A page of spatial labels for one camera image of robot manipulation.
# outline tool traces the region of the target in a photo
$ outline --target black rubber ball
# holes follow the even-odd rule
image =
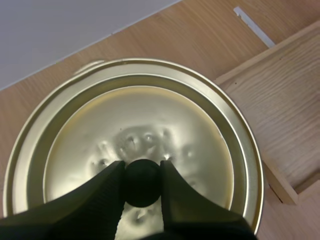
[[[161,194],[160,166],[147,159],[130,163],[124,172],[122,190],[125,201],[134,207],[155,203]]]

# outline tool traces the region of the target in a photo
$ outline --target white wall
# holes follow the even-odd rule
[[[0,89],[178,1],[1,0]]]

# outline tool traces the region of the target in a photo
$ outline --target wood grain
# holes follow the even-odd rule
[[[319,169],[320,21],[216,80],[295,187]]]
[[[49,92],[81,66],[97,59],[150,57],[180,63],[215,81],[267,50],[235,15],[237,6],[275,43],[320,17],[318,0],[184,0],[0,91],[0,193],[11,149],[24,122]],[[313,195],[302,205],[290,207],[281,204],[268,189],[258,237],[306,239],[301,236],[307,235],[316,239],[320,235],[316,197],[319,199]]]
[[[297,192],[287,179],[278,171],[277,166],[266,155],[262,155],[263,172],[274,193],[284,204],[296,205],[299,198]]]
[[[316,172],[297,186],[295,191],[298,193],[299,203],[302,203],[312,195],[320,194],[320,172]]]

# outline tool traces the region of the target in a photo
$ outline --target metal lid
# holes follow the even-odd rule
[[[257,232],[262,164],[243,116],[202,75],[144,58],[91,64],[42,101],[12,151],[4,214],[54,200],[113,161],[137,159],[172,161],[196,191],[242,214]],[[160,201],[126,204],[116,239],[162,228]]]

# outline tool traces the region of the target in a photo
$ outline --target white strip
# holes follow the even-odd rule
[[[244,12],[242,9],[237,6],[233,9],[235,14],[244,21],[244,23],[261,39],[261,41],[268,47],[272,48],[275,43],[261,30],[258,25],[252,21],[252,19]]]

